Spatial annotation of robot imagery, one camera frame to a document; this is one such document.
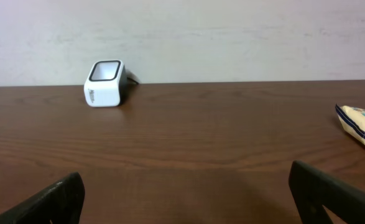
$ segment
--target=yellow packaging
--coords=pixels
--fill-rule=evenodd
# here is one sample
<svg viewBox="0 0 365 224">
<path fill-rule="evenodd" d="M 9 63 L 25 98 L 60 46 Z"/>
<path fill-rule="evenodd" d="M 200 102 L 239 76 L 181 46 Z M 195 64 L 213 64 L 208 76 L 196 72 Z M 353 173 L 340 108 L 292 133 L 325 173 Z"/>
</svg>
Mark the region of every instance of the yellow packaging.
<svg viewBox="0 0 365 224">
<path fill-rule="evenodd" d="M 344 130 L 365 145 L 365 110 L 336 105 L 336 111 Z"/>
</svg>

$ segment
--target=wall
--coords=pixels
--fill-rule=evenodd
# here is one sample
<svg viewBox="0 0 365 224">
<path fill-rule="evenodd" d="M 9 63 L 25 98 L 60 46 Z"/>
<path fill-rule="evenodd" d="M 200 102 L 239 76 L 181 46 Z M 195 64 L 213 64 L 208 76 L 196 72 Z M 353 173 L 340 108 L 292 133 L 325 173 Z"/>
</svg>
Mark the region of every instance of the wall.
<svg viewBox="0 0 365 224">
<path fill-rule="evenodd" d="M 0 86 L 365 79 L 365 0 L 0 0 Z"/>
</svg>

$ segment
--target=black cord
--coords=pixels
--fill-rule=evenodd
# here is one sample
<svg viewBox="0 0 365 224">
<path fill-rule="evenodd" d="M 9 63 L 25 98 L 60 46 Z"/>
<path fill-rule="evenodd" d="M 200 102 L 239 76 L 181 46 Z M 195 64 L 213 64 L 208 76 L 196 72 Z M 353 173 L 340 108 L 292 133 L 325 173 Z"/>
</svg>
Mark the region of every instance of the black cord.
<svg viewBox="0 0 365 224">
<path fill-rule="evenodd" d="M 135 84 L 139 85 L 139 82 L 138 82 L 138 81 L 136 81 L 136 80 L 135 80 L 135 79 L 133 79 L 133 78 L 127 77 L 127 80 L 130 80 L 130 81 L 132 81 L 133 83 L 135 83 Z"/>
</svg>

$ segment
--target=white device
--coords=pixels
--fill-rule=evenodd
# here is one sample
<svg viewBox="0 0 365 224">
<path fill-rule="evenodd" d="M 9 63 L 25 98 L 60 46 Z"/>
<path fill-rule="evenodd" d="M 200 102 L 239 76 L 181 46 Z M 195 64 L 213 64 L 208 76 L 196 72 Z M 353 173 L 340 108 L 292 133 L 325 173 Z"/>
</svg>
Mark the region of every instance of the white device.
<svg viewBox="0 0 365 224">
<path fill-rule="evenodd" d="M 96 62 L 84 84 L 88 105 L 117 106 L 125 97 L 127 76 L 121 60 Z"/>
</svg>

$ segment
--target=dark wood surface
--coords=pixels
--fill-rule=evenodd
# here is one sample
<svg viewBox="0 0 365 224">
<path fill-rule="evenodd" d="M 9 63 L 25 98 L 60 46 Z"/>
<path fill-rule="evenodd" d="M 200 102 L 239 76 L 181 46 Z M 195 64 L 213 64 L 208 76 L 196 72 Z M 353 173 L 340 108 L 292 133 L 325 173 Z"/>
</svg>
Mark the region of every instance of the dark wood surface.
<svg viewBox="0 0 365 224">
<path fill-rule="evenodd" d="M 293 160 L 365 191 L 336 103 L 365 108 L 365 81 L 139 85 L 117 108 L 0 88 L 0 213 L 78 171 L 80 223 L 300 223 Z"/>
</svg>

